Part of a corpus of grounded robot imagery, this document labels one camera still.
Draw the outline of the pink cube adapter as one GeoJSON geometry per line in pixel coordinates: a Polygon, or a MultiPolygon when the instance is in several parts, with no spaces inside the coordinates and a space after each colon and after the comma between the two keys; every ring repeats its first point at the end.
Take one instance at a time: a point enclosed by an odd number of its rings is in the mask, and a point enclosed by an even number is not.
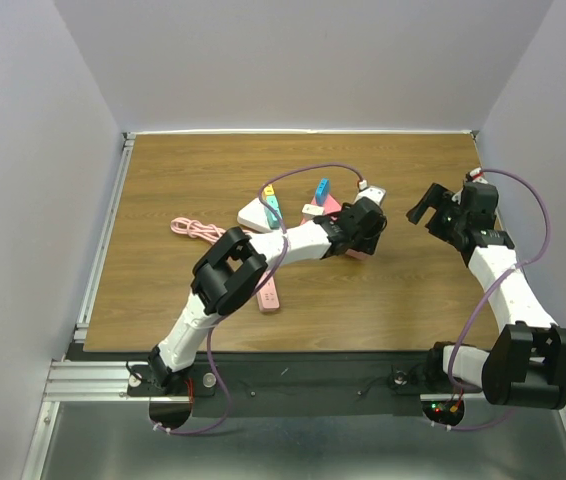
{"type": "Polygon", "coordinates": [[[359,252],[353,249],[349,249],[346,251],[346,255],[358,260],[365,260],[367,258],[369,258],[369,255],[364,253],[364,252],[359,252]]]}

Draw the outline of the pink triangular power strip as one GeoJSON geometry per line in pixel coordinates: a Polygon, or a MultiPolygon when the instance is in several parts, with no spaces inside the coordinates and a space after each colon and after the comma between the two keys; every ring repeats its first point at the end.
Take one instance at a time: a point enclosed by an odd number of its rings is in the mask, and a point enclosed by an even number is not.
{"type": "MultiPolygon", "coordinates": [[[[323,207],[324,207],[324,214],[323,215],[326,215],[326,214],[338,212],[341,209],[341,204],[330,194],[328,196],[325,204],[323,205],[323,207]]],[[[303,218],[303,215],[302,215],[302,220],[301,220],[300,224],[303,225],[304,223],[306,223],[310,220],[305,220],[303,218]]]]}

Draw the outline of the white cube charger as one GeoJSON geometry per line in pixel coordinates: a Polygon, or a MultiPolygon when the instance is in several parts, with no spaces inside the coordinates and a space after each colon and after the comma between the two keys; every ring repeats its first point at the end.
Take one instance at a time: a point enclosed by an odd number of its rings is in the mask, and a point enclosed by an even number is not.
{"type": "Polygon", "coordinates": [[[324,214],[324,207],[315,204],[305,204],[302,208],[302,215],[305,220],[313,219],[324,214]]]}

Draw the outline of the white triangular power strip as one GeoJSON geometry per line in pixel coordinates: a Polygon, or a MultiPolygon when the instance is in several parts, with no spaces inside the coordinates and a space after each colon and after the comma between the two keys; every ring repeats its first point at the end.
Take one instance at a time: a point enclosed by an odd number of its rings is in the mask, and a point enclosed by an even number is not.
{"type": "Polygon", "coordinates": [[[258,198],[254,198],[238,211],[237,222],[254,232],[269,233],[273,229],[268,222],[267,212],[265,205],[258,198]]]}

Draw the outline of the pink long power strip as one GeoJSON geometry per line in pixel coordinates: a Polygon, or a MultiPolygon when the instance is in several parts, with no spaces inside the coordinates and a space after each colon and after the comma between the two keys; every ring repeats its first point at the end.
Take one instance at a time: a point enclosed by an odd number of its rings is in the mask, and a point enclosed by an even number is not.
{"type": "Polygon", "coordinates": [[[262,313],[270,313],[280,308],[280,301],[274,278],[270,278],[264,283],[262,288],[256,294],[259,311],[262,313]]]}

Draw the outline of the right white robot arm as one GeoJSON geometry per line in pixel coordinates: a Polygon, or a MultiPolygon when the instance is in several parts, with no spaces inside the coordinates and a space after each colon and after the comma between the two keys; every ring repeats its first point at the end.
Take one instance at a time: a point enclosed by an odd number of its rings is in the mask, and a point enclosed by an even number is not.
{"type": "Polygon", "coordinates": [[[407,213],[416,224],[433,209],[428,232],[461,254],[499,331],[489,351],[462,339],[436,344],[438,357],[424,364],[423,378],[435,390],[479,389],[493,405],[559,410],[566,405],[566,328],[536,298],[509,234],[496,229],[498,200],[488,183],[467,182],[458,193],[434,183],[407,213]]]}

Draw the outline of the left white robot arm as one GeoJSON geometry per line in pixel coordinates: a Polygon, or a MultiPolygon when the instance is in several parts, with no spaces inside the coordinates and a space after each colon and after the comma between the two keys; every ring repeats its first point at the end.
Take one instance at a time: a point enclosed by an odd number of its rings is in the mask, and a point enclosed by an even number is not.
{"type": "Polygon", "coordinates": [[[169,334],[151,350],[151,382],[162,393],[178,392],[206,334],[242,308],[268,273],[349,250],[371,255],[386,225],[382,209],[361,198],[287,231],[249,235],[239,227],[227,230],[193,267],[183,310],[169,334]]]}

